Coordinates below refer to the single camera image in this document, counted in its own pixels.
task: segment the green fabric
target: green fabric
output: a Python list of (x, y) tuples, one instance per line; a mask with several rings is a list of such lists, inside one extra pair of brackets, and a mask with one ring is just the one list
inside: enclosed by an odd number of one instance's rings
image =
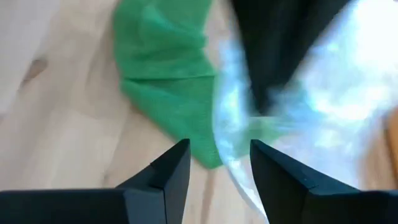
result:
[(215, 71), (203, 53), (210, 0), (122, 0), (114, 15), (121, 89), (205, 167), (222, 165), (211, 129)]

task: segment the green cloth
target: green cloth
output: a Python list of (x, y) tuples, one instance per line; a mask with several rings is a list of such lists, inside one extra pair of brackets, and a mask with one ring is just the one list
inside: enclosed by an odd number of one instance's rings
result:
[(211, 0), (122, 0), (114, 15), (121, 89), (175, 140), (190, 138), (205, 167), (222, 165), (213, 139), (216, 72), (203, 53)]

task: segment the black object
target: black object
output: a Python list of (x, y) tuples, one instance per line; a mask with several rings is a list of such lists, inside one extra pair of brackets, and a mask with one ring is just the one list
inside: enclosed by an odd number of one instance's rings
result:
[(270, 224), (398, 223), (398, 192), (362, 192), (258, 140), (251, 165)]
[(184, 139), (115, 189), (0, 192), (0, 223), (180, 224), (189, 176)]
[(349, 0), (231, 0), (246, 54), (254, 104), (292, 78), (309, 47)]

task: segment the translucent plastic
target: translucent plastic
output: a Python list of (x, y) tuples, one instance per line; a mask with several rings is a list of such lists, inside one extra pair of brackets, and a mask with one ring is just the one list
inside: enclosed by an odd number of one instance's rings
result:
[(266, 215), (254, 185), (249, 140), (261, 139), (305, 164), (363, 188), (370, 135), (398, 100), (398, 2), (348, 4), (309, 50), (293, 80), (274, 90), (268, 117), (252, 112), (239, 42), (221, 46), (213, 132), (242, 196)]

